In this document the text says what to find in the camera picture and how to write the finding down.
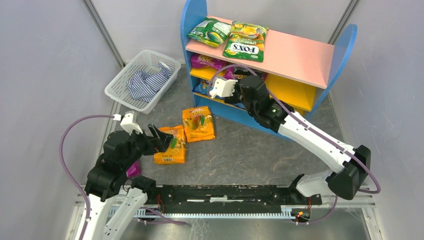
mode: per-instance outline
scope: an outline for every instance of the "pink shelf board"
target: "pink shelf board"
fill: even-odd
[[[233,22],[220,17],[208,17],[224,23]],[[321,89],[327,88],[334,52],[334,46],[331,44],[269,30],[265,39],[263,62],[227,58],[223,56],[225,45],[226,42],[219,47],[211,47],[191,39],[185,49]]]

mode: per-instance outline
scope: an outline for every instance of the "blue shelf base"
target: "blue shelf base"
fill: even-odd
[[[251,128],[261,130],[262,132],[265,132],[268,134],[289,139],[287,137],[284,137],[278,133],[271,131],[268,128],[262,127],[261,125],[259,125],[259,123],[255,121],[253,117],[249,116],[248,112],[246,112],[245,110],[237,109],[236,107],[232,107],[232,106],[227,106],[225,104],[222,104],[222,103],[219,103],[219,102],[216,102],[201,96],[197,96],[197,95],[194,95],[194,98],[196,102],[196,107],[207,106],[209,110],[212,112],[212,114],[214,115],[246,125]]]

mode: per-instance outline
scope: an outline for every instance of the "laundry basket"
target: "laundry basket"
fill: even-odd
[[[144,70],[152,74],[160,71],[159,61],[164,62],[171,69],[172,75],[162,88],[156,93],[150,102],[134,99],[130,95],[127,87],[127,80],[133,78],[134,73],[139,70]],[[165,56],[157,51],[142,50],[131,62],[128,63],[116,77],[104,89],[104,93],[118,103],[127,106],[130,109],[148,114],[152,111],[155,105],[159,102],[166,91],[177,79],[178,70],[181,68],[181,63],[172,57]]]

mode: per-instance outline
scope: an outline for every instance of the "toy shelf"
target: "toy shelf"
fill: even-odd
[[[216,70],[210,67],[192,68],[192,55],[203,54],[268,73],[266,86],[278,99],[294,107],[306,119],[311,118],[339,78],[352,52],[357,34],[357,26],[349,24],[335,45],[331,45],[270,29],[265,39],[264,60],[256,62],[224,57],[226,42],[219,47],[210,47],[189,38],[187,34],[207,16],[206,0],[186,0],[180,23],[180,36],[191,90],[193,91],[202,79],[210,80],[216,73]],[[232,20],[208,17],[232,23]],[[276,135],[260,126],[240,107],[197,92],[192,93],[192,100],[194,106],[208,106],[217,116]]]

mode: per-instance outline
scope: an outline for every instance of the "orange candy bag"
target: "orange candy bag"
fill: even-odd
[[[161,127],[163,133],[172,134],[173,139],[166,152],[158,152],[153,156],[155,164],[183,164],[186,162],[186,136],[182,125]]]
[[[182,123],[188,143],[215,138],[212,113],[207,106],[183,110]]]

